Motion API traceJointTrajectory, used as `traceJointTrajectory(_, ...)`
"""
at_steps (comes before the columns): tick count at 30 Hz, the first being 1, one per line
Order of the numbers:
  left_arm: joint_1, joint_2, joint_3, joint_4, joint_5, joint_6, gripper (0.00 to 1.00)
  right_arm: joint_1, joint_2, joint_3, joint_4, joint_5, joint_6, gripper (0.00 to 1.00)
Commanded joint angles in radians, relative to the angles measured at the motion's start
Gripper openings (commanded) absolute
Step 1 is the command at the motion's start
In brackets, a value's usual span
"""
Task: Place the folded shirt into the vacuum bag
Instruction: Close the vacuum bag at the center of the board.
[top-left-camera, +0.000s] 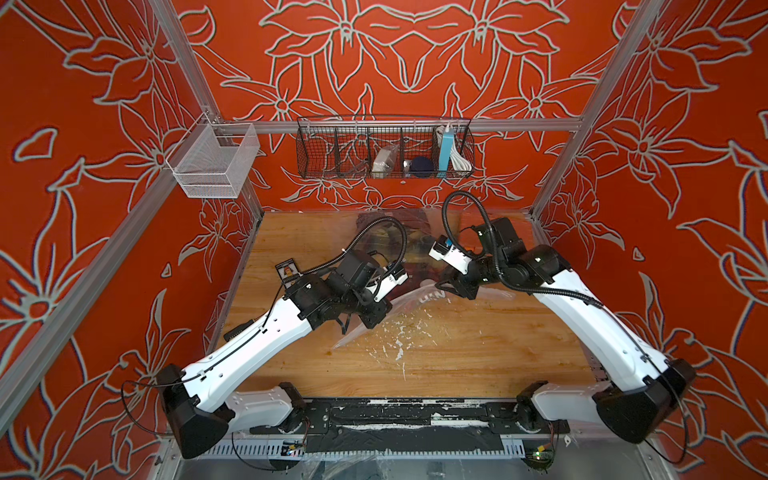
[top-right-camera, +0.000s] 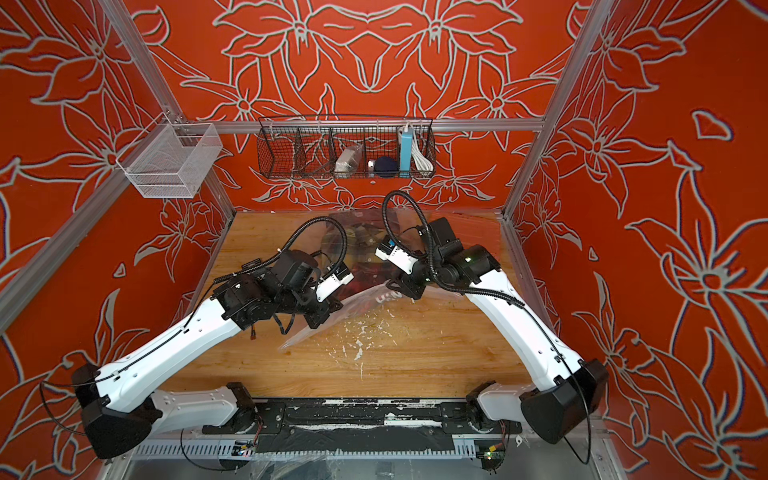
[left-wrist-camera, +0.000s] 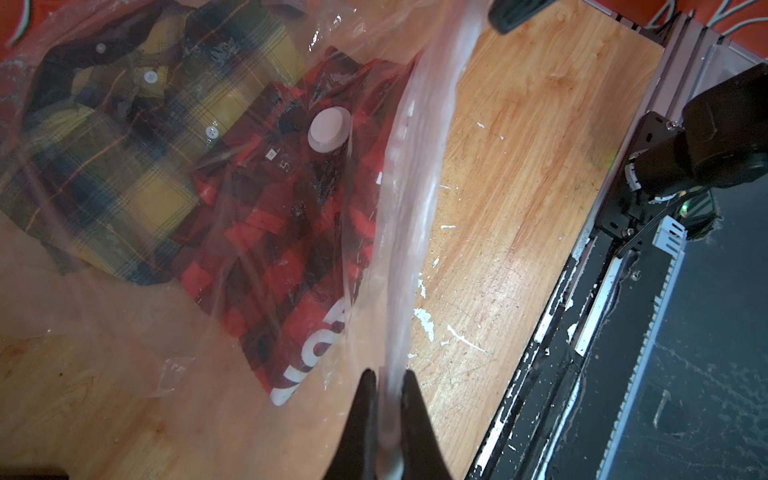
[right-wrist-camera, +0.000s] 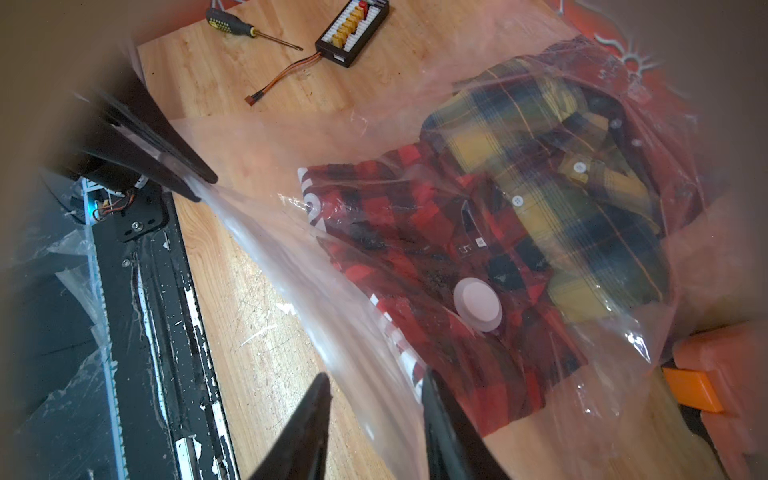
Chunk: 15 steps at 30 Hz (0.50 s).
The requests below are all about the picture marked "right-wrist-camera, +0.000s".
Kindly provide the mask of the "yellow green plaid shirt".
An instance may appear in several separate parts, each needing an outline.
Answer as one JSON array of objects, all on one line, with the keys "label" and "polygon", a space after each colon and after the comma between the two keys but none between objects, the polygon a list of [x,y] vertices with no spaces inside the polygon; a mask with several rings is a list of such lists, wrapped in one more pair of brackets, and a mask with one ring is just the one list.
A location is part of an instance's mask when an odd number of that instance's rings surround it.
[{"label": "yellow green plaid shirt", "polygon": [[664,302],[657,194],[611,131],[609,98],[513,58],[467,80],[421,136],[501,191],[552,269],[548,293],[572,322]]}]

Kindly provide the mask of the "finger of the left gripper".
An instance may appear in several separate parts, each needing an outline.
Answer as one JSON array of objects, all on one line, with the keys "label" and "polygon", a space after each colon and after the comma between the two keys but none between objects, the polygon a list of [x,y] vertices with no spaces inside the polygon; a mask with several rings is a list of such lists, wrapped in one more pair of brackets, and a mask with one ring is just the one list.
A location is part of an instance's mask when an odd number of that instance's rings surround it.
[{"label": "finger of the left gripper", "polygon": [[178,175],[121,134],[91,136],[72,147],[71,171],[113,191],[127,192],[145,178],[192,202],[200,201]]},{"label": "finger of the left gripper", "polygon": [[218,182],[218,175],[171,125],[147,89],[92,89],[89,95],[111,123],[174,157],[209,184]]}]

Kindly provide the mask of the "red black plaid shirt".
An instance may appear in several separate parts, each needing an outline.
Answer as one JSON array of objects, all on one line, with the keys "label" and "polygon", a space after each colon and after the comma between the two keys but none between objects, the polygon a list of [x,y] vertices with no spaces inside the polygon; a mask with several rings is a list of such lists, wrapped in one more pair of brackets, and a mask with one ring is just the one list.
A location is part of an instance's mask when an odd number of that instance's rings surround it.
[{"label": "red black plaid shirt", "polygon": [[[332,266],[413,350],[409,377],[437,371],[481,434],[542,409],[585,364],[549,298],[552,269],[485,176],[421,141],[357,164],[302,167],[298,178]],[[499,297],[491,332],[457,314],[453,291],[467,277]]]}]

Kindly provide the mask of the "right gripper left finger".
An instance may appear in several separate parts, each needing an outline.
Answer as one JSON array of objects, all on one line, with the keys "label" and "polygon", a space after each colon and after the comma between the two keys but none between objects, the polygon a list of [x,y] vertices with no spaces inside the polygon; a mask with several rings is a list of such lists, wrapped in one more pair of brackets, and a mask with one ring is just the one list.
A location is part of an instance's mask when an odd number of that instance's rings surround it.
[{"label": "right gripper left finger", "polygon": [[318,373],[250,479],[323,480],[331,402],[330,379],[326,373]]}]

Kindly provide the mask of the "clear plastic vacuum bag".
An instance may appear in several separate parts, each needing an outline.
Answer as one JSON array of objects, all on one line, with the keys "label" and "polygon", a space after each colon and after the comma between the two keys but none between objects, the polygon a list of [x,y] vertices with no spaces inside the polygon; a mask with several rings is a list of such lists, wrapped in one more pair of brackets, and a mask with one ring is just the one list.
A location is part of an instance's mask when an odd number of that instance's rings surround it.
[{"label": "clear plastic vacuum bag", "polygon": [[344,85],[356,104],[179,122],[193,181],[300,319],[398,479],[427,475],[438,375],[522,479],[717,479],[659,365],[673,249],[702,212],[697,119],[613,35],[535,1],[398,8]]}]

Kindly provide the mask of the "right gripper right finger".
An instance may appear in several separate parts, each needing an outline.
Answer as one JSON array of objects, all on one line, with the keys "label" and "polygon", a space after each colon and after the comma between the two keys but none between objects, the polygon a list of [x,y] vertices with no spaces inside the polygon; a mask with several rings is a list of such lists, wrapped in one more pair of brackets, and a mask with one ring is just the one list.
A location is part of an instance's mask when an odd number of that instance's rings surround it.
[{"label": "right gripper right finger", "polygon": [[433,369],[423,378],[422,405],[430,479],[510,479]]}]

